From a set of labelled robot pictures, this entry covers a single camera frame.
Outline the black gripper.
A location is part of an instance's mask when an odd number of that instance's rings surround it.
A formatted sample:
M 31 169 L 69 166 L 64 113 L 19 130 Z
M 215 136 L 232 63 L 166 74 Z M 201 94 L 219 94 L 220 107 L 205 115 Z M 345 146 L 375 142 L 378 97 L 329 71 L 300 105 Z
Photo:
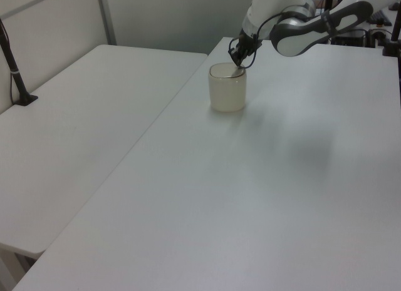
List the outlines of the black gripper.
M 251 57 L 261 45 L 261 40 L 256 34 L 248 36 L 242 29 L 238 37 L 230 42 L 230 57 L 237 67 L 249 68 Z

